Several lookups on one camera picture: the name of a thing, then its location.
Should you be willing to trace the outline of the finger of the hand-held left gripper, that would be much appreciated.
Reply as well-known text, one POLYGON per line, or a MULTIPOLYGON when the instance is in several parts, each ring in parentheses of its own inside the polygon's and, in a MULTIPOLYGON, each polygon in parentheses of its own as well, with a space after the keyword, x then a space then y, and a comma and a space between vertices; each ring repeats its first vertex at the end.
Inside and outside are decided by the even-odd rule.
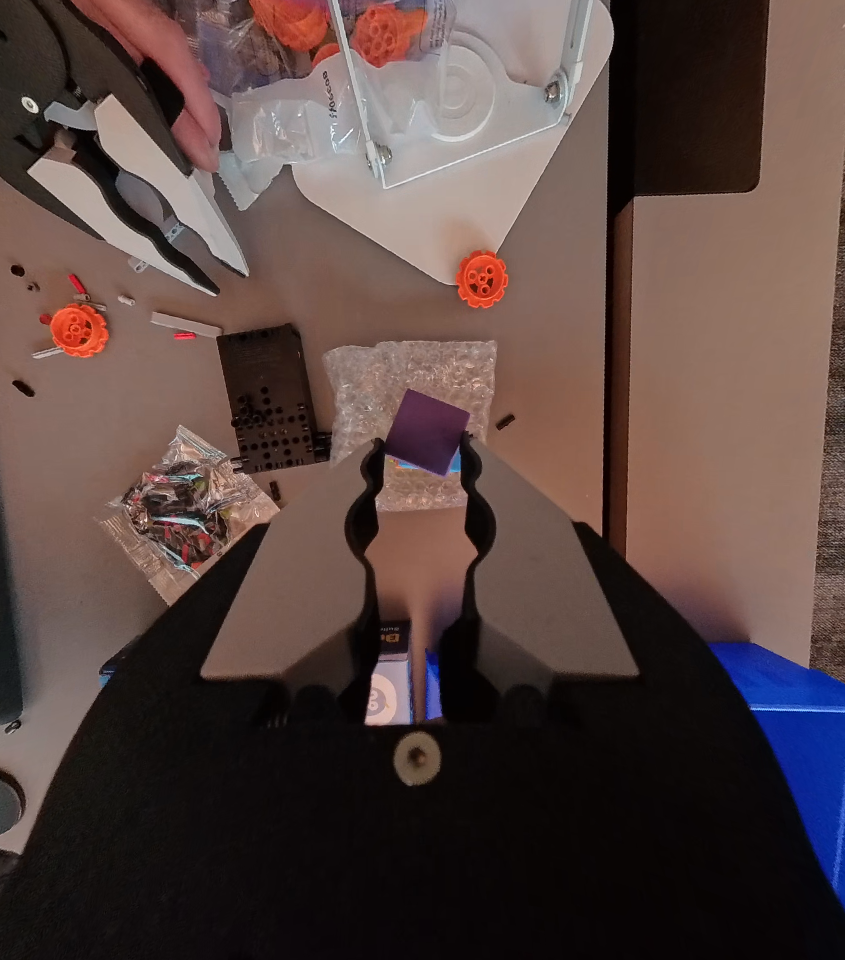
POLYGON ((218 285, 167 238, 164 204, 133 174, 114 174, 88 140, 56 144, 32 164, 29 176, 106 244, 203 294, 218 285))
POLYGON ((62 127, 56 132, 66 146, 79 140, 93 143, 105 162, 116 164, 152 187, 176 220, 196 234, 209 253, 227 269, 247 277, 249 267, 236 234, 216 199, 211 174, 185 173, 113 94, 93 108, 93 129, 62 127))

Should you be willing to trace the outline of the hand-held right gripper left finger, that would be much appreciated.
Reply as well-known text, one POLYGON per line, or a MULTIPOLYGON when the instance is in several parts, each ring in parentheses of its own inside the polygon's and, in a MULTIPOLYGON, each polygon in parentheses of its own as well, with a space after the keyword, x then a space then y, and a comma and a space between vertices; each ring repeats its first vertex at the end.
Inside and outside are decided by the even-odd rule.
POLYGON ((201 678, 273 682, 292 698, 322 688, 348 721, 365 722, 381 652, 367 552, 384 466, 383 440, 367 440, 269 523, 201 678))

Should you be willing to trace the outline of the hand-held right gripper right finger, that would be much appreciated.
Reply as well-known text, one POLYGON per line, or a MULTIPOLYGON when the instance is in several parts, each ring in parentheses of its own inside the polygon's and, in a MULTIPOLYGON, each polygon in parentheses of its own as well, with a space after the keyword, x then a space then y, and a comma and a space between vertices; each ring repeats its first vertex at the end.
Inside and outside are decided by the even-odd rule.
POLYGON ((577 682, 640 678, 569 515, 470 434, 460 458, 475 554, 440 637, 441 717, 484 723, 512 691, 545 703, 577 682))

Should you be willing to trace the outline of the purple wooden cube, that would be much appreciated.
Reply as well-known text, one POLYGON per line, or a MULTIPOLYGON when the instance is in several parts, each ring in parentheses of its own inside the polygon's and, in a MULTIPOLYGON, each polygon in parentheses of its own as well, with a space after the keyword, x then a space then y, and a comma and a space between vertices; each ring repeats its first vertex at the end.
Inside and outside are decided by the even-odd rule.
POLYGON ((414 389, 405 390, 384 450, 390 458, 444 474, 460 450, 471 414, 449 402, 414 389))

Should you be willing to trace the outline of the person's left hand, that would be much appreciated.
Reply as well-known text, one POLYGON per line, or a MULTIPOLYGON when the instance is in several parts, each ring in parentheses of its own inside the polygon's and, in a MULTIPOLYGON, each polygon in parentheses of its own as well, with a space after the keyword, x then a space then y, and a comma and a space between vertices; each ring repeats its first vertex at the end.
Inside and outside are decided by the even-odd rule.
POLYGON ((219 107, 209 75, 192 53, 181 28, 148 1, 76 1, 75 6, 111 34, 138 63, 150 60, 173 82, 183 105, 172 124, 178 148, 200 170, 219 168, 222 138, 219 107))

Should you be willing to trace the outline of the dark blue cardboard kit box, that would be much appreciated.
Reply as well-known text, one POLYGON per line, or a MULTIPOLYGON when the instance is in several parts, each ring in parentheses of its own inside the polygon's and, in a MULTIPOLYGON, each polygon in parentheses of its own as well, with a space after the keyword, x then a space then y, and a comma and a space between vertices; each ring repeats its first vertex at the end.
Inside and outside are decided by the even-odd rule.
MULTIPOLYGON (((296 675, 299 670, 293 663, 307 656, 296 628, 270 630, 251 627, 244 620, 231 628, 222 626, 215 632, 199 630, 189 634, 167 630, 164 623, 157 623, 105 662, 100 669, 100 683, 105 686, 130 667, 175 669, 178 665, 187 676, 201 675, 204 665, 208 665, 208 677, 215 681, 261 678, 277 682, 285 669, 296 675)), ((364 724, 409 726, 414 716, 411 623, 382 622, 364 724)))

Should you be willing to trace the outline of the large orange plastic gear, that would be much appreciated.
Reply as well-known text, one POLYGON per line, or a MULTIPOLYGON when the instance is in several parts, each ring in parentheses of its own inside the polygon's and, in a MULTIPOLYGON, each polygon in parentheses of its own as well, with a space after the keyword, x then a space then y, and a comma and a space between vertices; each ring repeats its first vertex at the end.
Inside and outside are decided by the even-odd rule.
POLYGON ((54 345, 70 357, 92 358, 101 354, 110 340, 104 314, 84 302, 58 309, 48 327, 54 345))

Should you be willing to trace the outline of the clear bag of orange gears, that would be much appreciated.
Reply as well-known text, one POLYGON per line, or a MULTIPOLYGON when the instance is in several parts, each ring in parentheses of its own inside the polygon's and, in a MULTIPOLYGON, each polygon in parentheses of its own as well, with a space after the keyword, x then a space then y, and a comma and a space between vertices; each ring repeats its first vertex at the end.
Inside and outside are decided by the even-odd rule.
POLYGON ((442 132, 452 2, 174 2, 225 116, 220 177, 248 210, 287 165, 442 132))

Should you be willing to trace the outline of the black perforated plastic block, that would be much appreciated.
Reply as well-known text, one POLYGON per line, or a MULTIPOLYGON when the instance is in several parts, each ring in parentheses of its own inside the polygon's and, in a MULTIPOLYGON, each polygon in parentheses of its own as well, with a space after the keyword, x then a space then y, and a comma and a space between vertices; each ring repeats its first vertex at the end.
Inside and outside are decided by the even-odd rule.
POLYGON ((291 323, 217 340, 243 474, 271 474, 327 462, 332 439, 318 427, 300 332, 291 323))

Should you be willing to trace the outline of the clear bubble wrap sheet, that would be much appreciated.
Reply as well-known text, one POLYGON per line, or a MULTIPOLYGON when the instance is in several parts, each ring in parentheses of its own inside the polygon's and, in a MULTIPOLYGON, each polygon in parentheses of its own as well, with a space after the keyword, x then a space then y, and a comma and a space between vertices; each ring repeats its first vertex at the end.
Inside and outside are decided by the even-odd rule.
MULTIPOLYGON (((344 345, 321 362, 333 391, 330 460, 336 466, 373 439, 385 439, 408 389, 469 414, 468 433, 486 439, 496 387, 496 342, 380 342, 344 345)), ((387 457, 379 510, 412 512, 464 507, 456 465, 445 477, 387 457)))

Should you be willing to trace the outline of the blue plastic storage bin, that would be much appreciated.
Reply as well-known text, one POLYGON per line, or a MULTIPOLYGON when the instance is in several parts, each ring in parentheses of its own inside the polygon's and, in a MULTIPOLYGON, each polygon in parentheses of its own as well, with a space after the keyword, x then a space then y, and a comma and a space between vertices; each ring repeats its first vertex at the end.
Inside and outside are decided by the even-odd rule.
POLYGON ((755 644, 709 648, 769 742, 845 909, 845 684, 755 644))

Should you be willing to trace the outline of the small orange plastic wheel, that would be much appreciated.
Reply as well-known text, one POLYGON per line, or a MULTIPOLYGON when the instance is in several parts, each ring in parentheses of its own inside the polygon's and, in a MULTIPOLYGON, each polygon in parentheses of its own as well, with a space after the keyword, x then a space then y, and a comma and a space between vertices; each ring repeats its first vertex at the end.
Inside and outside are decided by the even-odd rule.
POLYGON ((508 282, 504 260, 490 250, 477 249, 466 255, 455 275, 460 299, 473 309, 488 309, 497 304, 508 282))

